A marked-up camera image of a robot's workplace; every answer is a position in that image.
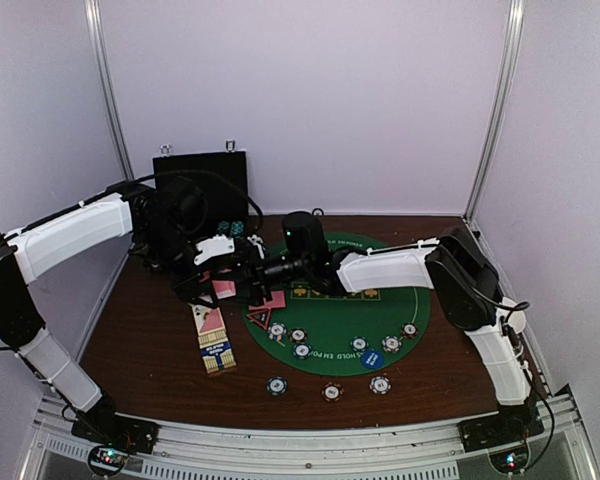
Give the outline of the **pink cards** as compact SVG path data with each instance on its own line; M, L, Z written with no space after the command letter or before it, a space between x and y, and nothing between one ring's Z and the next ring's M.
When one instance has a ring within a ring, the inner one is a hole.
M272 299L265 300L262 305L250 306L250 311L260 310L260 309L281 309L286 307L286 296L283 290L273 291Z

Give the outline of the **blue pink chips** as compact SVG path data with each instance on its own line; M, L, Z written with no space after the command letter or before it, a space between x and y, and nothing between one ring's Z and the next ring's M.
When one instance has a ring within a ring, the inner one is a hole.
M267 330L268 338L276 342L282 341L285 338L286 333L286 325L279 322L272 323Z
M401 347L402 342L398 336L388 335L382 339L382 348L386 353L397 353Z

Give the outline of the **red black 100 chip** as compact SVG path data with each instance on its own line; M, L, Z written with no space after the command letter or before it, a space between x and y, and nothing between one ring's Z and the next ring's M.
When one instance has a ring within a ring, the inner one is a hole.
M289 331L289 340L293 344L305 343L308 340L308 333L303 328L294 328Z

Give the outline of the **blue green chip stack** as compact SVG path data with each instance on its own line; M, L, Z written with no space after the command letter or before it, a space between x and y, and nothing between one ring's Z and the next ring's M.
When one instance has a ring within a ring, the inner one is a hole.
M268 379L266 389L271 396L278 397L287 392L288 383L282 377L272 377Z

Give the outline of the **red black chip stack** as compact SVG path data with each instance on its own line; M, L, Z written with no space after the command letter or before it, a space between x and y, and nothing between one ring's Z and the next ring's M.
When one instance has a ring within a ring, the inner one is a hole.
M336 402L341 399L343 395L343 388L338 383L328 382L322 388L321 395L326 402Z

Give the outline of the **blue small blind button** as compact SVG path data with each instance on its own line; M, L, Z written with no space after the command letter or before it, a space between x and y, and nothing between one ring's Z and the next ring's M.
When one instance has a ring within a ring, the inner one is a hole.
M361 364L368 370L379 370L385 364L385 357L381 351L369 349L362 354Z

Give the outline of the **blue pink chip stack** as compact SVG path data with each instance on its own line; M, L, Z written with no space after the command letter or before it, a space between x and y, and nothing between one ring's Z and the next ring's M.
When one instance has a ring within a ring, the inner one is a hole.
M379 375L373 377L369 382L369 389L376 395L386 395L391 391L392 384L388 377Z

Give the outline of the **pink backed card deck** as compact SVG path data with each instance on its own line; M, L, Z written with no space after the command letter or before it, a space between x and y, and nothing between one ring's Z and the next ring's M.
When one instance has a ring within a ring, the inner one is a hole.
M235 297L237 294L236 285L233 281L213 279L210 271L204 273L201 287L202 295L211 299L222 300Z

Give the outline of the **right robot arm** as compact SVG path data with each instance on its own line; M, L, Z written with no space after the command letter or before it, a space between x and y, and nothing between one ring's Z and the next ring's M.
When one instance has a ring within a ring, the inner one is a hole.
M250 303L262 304L273 286L293 280L336 297L371 288L427 288L447 321L471 339L489 374L498 404L493 433L510 442L530 426L537 396L520 340L529 305L503 295L498 273L470 235L451 228L404 246L331 248L319 218L305 211L286 215L282 229L286 250L277 256L258 239L238 249L231 272Z

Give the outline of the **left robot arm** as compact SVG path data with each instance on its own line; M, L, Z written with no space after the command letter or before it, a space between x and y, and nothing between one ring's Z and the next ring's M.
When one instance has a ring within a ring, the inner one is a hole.
M174 275L174 292L185 303L194 299L201 274L195 260L201 250L190 241L206 219L208 205L201 191L179 177L170 190L121 182L62 211L8 233L0 231L0 340L3 349L23 359L74 409L86 429L103 444L124 433L113 400L81 368L74 356L50 333L35 303L42 291L36 282L68 280L59 290L58 311L78 314L69 298L93 295L94 280L87 266L91 249L131 236L147 249L152 261Z

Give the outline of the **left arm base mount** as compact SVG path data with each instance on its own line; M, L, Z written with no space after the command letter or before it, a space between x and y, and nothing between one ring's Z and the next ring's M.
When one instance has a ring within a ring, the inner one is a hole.
M71 427L75 437L130 454L153 452L159 433L159 425L155 422L121 416L107 409L96 413L76 410L75 415Z

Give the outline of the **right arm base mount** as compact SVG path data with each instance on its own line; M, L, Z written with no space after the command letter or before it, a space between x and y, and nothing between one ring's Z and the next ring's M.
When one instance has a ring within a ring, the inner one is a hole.
M473 452L523 442L543 433L544 425L539 418L524 419L499 412L461 421L458 430L464 451Z

